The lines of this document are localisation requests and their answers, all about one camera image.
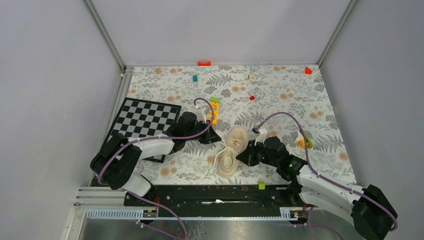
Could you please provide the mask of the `beige sneaker with laces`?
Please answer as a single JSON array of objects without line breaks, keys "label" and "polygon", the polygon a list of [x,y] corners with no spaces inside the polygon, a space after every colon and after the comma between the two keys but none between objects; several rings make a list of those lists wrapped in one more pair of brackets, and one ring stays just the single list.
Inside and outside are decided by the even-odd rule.
[{"label": "beige sneaker with laces", "polygon": [[247,148],[248,143],[247,131],[241,126],[233,128],[227,140],[221,142],[224,149],[215,155],[210,170],[216,169],[218,176],[221,178],[231,178],[235,174],[240,162],[237,160],[237,156]]}]

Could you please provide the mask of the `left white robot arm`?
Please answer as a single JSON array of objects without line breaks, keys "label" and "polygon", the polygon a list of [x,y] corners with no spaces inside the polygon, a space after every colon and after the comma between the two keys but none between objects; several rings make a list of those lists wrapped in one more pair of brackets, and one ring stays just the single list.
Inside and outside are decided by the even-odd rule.
[{"label": "left white robot arm", "polygon": [[134,172],[139,160],[174,154],[187,141],[208,145],[221,140],[209,120],[199,120],[195,113],[186,111],[166,131],[155,136],[127,138],[121,133],[114,134],[92,159],[90,168],[100,184],[133,193],[142,205],[148,206],[155,200],[154,186]]}]

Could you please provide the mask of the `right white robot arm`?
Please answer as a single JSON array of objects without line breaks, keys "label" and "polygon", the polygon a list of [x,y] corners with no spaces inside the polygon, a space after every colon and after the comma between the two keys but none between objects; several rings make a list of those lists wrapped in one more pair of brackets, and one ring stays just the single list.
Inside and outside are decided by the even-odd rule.
[{"label": "right white robot arm", "polygon": [[249,141],[236,158],[249,167],[260,163],[275,167],[290,183],[286,198],[291,205],[306,203],[324,209],[354,226],[366,240],[383,240],[395,226],[398,214],[380,188],[314,173],[306,160],[289,153],[276,136]]}]

